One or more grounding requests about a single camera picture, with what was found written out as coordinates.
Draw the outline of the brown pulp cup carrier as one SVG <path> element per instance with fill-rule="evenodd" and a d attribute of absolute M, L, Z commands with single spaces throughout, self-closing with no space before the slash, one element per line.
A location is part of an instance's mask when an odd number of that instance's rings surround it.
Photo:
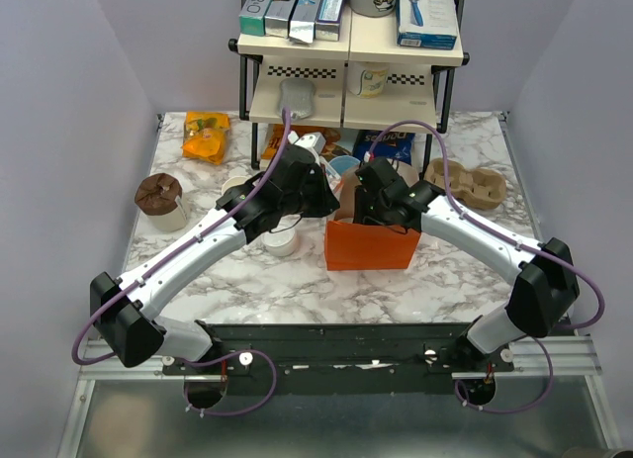
<path fill-rule="evenodd" d="M 469 208 L 493 210 L 506 197 L 505 178 L 486 168 L 467 169 L 448 162 L 448 179 L 453 196 Z"/>

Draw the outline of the kraft paper cup stack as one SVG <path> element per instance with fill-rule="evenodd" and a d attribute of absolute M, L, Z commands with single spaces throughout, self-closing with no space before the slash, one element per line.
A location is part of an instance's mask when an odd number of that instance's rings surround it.
<path fill-rule="evenodd" d="M 230 188 L 242 185 L 248 180 L 247 176 L 230 177 L 222 186 L 221 195 L 223 196 Z"/>

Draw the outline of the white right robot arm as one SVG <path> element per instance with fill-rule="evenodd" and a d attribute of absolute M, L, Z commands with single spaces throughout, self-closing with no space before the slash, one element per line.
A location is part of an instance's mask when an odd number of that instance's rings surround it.
<path fill-rule="evenodd" d="M 425 181 L 408 185 L 384 157 L 355 172 L 357 220 L 443 239 L 493 269 L 511 287 L 506 304 L 474 320 L 456 340 L 457 363 L 475 371 L 523 336 L 546 337 L 580 294 L 569 247 L 541 243 L 469 213 Z"/>

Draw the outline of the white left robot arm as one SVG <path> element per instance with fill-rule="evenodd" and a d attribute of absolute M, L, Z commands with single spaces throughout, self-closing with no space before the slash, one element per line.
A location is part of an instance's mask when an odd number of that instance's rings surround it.
<path fill-rule="evenodd" d="M 167 319 L 162 310 L 214 263 L 242 249 L 285 216 L 325 218 L 339 207 L 323 169 L 306 148 L 282 148 L 268 169 L 233 186 L 200 222 L 141 266 L 90 283 L 91 322 L 121 363 L 132 368 L 162 354 L 185 359 L 199 374 L 220 359 L 206 328 Z"/>

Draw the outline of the orange paper bag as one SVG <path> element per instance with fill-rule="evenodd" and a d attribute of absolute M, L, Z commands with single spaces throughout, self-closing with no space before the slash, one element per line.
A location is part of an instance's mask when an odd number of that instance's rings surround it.
<path fill-rule="evenodd" d="M 409 267 L 421 233 L 397 226 L 355 224 L 354 192 L 360 181 L 347 169 L 336 188 L 340 208 L 327 218 L 324 257 L 328 271 L 404 270 Z"/>

